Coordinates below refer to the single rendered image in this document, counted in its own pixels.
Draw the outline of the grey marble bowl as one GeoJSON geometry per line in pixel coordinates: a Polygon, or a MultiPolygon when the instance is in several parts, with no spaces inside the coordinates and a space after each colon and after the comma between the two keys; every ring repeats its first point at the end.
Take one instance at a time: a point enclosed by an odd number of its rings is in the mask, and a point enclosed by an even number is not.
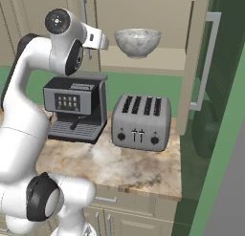
{"type": "Polygon", "coordinates": [[[130,58],[145,58],[159,45],[161,33],[152,29],[124,29],[114,33],[116,43],[130,58]]]}

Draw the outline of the beige open wall cabinet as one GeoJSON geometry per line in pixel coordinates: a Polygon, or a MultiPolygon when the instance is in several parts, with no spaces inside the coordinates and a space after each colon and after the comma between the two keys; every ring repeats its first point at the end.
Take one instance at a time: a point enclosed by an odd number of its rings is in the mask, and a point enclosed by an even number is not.
{"type": "Polygon", "coordinates": [[[100,53],[104,72],[147,75],[184,73],[189,13],[193,0],[96,0],[99,28],[109,38],[109,49],[100,53]],[[157,48],[143,59],[124,54],[114,32],[153,29],[162,33],[157,48]]]}

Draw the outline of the silver four-slot toaster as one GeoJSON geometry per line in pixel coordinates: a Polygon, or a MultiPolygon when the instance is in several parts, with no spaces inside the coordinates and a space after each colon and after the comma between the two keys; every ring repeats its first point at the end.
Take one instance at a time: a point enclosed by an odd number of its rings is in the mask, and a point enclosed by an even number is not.
{"type": "Polygon", "coordinates": [[[124,94],[111,117],[111,139],[120,147],[162,152],[167,148],[171,106],[167,97],[124,94]]]}

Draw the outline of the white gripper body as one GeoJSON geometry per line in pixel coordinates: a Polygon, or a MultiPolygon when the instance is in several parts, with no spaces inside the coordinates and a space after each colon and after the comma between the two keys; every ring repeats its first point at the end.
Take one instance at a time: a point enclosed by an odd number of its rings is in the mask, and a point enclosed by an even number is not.
{"type": "Polygon", "coordinates": [[[96,48],[98,50],[107,50],[109,48],[109,39],[100,29],[95,32],[96,48]]]}

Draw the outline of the beige wall cabinet run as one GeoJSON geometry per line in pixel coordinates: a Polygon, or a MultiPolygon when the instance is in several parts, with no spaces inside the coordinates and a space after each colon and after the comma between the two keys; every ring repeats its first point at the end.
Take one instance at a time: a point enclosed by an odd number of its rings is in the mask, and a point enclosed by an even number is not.
{"type": "Polygon", "coordinates": [[[0,0],[0,66],[10,66],[17,44],[27,33],[47,36],[46,14],[64,8],[79,16],[78,0],[0,0]]]}

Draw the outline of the grey black coffee machine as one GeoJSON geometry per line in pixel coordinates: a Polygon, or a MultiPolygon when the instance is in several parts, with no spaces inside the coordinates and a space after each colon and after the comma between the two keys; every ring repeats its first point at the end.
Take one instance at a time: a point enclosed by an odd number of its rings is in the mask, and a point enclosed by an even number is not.
{"type": "Polygon", "coordinates": [[[107,124],[106,75],[56,76],[43,87],[44,108],[56,115],[48,138],[95,144],[107,124]]]}

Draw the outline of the beige drawer front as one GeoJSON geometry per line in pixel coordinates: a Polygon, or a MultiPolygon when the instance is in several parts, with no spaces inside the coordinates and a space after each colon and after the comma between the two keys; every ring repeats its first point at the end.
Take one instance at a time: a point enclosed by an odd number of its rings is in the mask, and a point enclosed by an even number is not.
{"type": "Polygon", "coordinates": [[[98,185],[97,197],[113,199],[115,204],[94,200],[94,204],[129,211],[149,217],[172,221],[175,216],[177,202],[159,198],[151,194],[126,193],[116,187],[98,185]]]}

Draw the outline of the beige base cabinet door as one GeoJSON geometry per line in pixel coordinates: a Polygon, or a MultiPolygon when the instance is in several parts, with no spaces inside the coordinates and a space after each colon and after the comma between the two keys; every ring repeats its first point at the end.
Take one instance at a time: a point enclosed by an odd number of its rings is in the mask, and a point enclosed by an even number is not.
{"type": "Polygon", "coordinates": [[[98,207],[93,207],[89,206],[84,209],[84,215],[88,221],[88,223],[96,230],[97,232],[97,227],[96,227],[96,212],[100,213],[100,232],[101,236],[107,236],[106,233],[106,226],[104,223],[104,215],[103,215],[103,210],[98,208],[98,207]]]}
{"type": "Polygon", "coordinates": [[[172,233],[173,222],[105,210],[108,236],[108,214],[111,214],[113,236],[171,236],[172,233]]]}

